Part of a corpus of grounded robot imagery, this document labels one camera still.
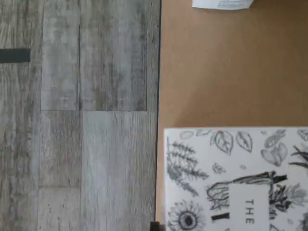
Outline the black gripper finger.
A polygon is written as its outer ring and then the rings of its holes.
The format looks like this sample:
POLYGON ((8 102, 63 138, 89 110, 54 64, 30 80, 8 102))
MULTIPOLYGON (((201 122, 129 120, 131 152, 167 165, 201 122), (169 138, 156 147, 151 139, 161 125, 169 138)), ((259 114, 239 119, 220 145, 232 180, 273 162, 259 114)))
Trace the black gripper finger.
POLYGON ((165 225, 161 224, 159 221, 151 221, 149 231, 165 231, 165 225))

